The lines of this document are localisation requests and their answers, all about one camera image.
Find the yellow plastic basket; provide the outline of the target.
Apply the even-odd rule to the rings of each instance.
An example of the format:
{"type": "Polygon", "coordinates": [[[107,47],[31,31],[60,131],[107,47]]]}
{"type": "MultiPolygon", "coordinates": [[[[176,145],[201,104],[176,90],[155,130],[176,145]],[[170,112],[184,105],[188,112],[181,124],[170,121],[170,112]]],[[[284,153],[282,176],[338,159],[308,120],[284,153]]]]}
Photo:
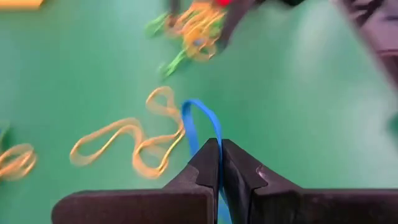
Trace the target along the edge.
{"type": "Polygon", "coordinates": [[[0,9],[37,9],[44,0],[0,0],[0,9]]]}

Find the green table mat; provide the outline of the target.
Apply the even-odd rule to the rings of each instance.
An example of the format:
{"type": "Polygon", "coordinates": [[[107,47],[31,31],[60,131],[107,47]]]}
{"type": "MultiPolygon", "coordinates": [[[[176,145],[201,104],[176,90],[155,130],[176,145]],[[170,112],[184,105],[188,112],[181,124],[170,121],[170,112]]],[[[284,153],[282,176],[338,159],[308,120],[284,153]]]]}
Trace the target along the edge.
{"type": "Polygon", "coordinates": [[[77,140],[119,119],[137,118],[148,136],[174,132],[145,107],[161,85],[177,104],[204,102],[224,138],[302,187],[398,187],[398,92],[333,2],[267,2],[224,51],[168,78],[161,69],[180,44],[145,30],[164,10],[160,0],[49,0],[0,12],[4,146],[28,142],[38,156],[25,178],[0,182],[0,224],[51,224],[52,207],[72,192],[157,188],[178,174],[186,141],[154,180],[132,168],[129,135],[88,166],[69,161],[77,140]]]}

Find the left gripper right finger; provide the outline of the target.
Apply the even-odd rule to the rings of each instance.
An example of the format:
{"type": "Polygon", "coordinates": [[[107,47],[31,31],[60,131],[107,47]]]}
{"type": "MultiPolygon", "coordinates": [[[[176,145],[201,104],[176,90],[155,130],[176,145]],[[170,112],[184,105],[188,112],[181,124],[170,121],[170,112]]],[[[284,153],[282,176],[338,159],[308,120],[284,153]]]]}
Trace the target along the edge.
{"type": "Polygon", "coordinates": [[[223,140],[233,224],[398,224],[398,189],[305,189],[223,140]]]}

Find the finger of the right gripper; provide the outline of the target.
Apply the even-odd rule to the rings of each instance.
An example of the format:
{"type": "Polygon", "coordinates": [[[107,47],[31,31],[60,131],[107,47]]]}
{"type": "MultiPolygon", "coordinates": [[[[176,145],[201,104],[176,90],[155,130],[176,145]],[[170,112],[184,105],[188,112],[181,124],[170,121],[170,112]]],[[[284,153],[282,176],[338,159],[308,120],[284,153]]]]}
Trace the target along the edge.
{"type": "Polygon", "coordinates": [[[169,0],[170,15],[175,17],[180,12],[181,0],[169,0]]]}
{"type": "Polygon", "coordinates": [[[254,8],[259,7],[264,0],[232,0],[225,15],[223,28],[217,40],[217,47],[220,52],[224,51],[229,44],[233,31],[238,26],[243,17],[254,8]]]}

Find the right rubber band pile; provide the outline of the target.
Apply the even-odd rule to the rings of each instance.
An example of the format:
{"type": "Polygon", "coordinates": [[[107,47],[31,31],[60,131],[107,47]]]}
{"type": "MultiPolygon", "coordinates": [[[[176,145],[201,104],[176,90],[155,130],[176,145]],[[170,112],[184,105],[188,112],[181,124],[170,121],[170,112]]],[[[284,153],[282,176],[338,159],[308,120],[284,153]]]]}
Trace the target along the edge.
{"type": "Polygon", "coordinates": [[[194,0],[190,7],[173,17],[169,14],[166,30],[182,39],[182,49],[196,61],[212,58],[217,51],[216,41],[221,34],[221,26],[226,11],[213,0],[194,0]],[[206,44],[195,47],[193,41],[203,38],[206,44]]]}

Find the thin blue rubber band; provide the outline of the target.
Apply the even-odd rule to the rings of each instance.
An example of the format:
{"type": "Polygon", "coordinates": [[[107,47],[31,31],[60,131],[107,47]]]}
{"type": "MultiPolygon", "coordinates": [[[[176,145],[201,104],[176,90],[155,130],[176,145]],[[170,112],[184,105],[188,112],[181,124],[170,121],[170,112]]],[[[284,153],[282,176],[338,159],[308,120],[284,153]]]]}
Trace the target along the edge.
{"type": "Polygon", "coordinates": [[[223,184],[223,148],[222,148],[222,129],[220,125],[220,121],[215,115],[215,113],[210,110],[206,105],[198,99],[189,99],[182,103],[182,121],[185,128],[185,134],[188,138],[188,143],[190,146],[190,154],[194,156],[200,149],[198,138],[197,138],[197,131],[194,124],[194,119],[191,113],[191,106],[196,106],[200,109],[211,121],[213,125],[213,129],[215,131],[216,140],[218,143],[218,171],[220,173],[220,181],[218,184],[218,192],[221,195],[221,205],[218,206],[218,215],[226,224],[232,224],[230,212],[228,209],[228,200],[226,198],[224,192],[224,184],[223,184]]]}

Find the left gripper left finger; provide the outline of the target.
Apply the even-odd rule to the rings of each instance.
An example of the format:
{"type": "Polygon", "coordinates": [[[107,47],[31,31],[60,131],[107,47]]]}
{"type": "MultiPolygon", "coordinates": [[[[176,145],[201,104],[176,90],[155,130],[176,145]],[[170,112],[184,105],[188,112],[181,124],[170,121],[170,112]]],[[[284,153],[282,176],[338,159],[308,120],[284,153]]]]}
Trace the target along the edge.
{"type": "Polygon", "coordinates": [[[217,224],[219,152],[207,140],[161,189],[85,190],[52,209],[53,224],[217,224]]]}

